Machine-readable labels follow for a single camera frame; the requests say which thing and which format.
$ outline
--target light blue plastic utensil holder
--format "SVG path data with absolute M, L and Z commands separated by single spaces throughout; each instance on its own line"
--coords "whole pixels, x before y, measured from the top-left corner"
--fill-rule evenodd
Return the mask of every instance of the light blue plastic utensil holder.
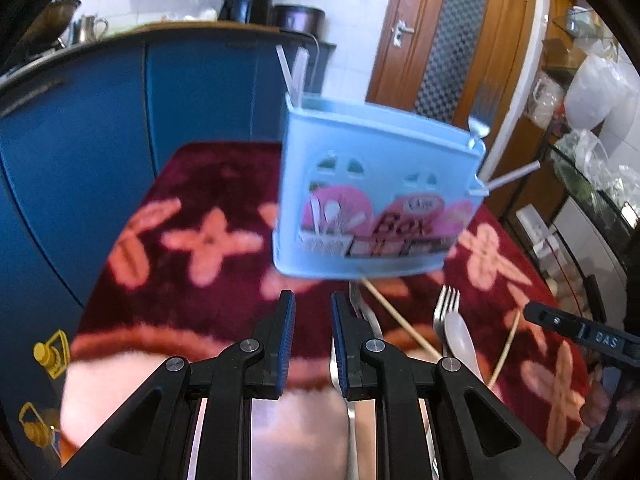
M 342 280 L 441 269 L 488 195 L 476 176 L 484 144 L 379 105 L 286 102 L 276 268 Z

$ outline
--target door handle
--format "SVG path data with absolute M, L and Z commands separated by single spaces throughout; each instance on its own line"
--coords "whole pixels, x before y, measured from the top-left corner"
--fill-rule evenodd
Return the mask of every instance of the door handle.
M 394 46 L 402 46 L 403 34 L 415 34 L 415 29 L 406 26 L 405 20 L 398 20 L 394 32 Z

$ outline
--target black pot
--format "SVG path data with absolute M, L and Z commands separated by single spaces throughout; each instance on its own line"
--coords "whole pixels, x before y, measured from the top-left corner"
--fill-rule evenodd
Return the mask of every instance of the black pot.
M 270 25 L 284 30 L 322 35 L 324 10 L 302 5 L 276 5 L 271 9 Z

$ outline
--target white straw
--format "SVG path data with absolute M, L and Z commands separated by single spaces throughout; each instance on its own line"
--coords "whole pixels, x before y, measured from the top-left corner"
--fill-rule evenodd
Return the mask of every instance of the white straw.
M 294 106 L 302 106 L 302 94 L 305 91 L 306 67 L 309 63 L 309 51 L 306 48 L 299 47 L 296 52 L 296 59 L 293 62 L 293 72 L 291 79 L 293 80 L 292 103 Z
M 540 168 L 540 162 L 537 160 L 526 166 L 518 168 L 517 170 L 510 171 L 509 173 L 499 176 L 498 178 L 494 178 L 491 182 L 487 182 L 485 187 L 491 193 L 494 189 L 498 189 L 499 187 L 504 186 L 514 180 L 518 180 L 529 173 L 533 173 L 534 171 Z
M 293 81 L 291 79 L 291 72 L 289 71 L 289 65 L 287 64 L 287 58 L 284 55 L 282 45 L 276 45 L 276 52 L 278 53 L 278 59 L 280 60 L 280 67 L 282 69 L 282 75 L 284 81 L 287 84 L 287 92 L 293 97 Z

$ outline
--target fork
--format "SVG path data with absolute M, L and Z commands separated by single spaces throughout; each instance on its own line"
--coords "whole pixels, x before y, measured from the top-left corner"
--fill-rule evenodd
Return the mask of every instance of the fork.
M 469 148 L 472 148 L 479 139 L 484 139 L 489 135 L 498 104 L 500 104 L 501 95 L 502 92 L 497 86 L 487 82 L 483 82 L 480 85 L 468 118 L 469 132 L 471 134 L 471 138 L 467 143 Z
M 444 319 L 449 312 L 457 312 L 460 309 L 460 291 L 452 286 L 443 285 L 433 311 L 433 329 L 442 342 L 442 356 L 450 356 L 447 337 L 444 333 Z

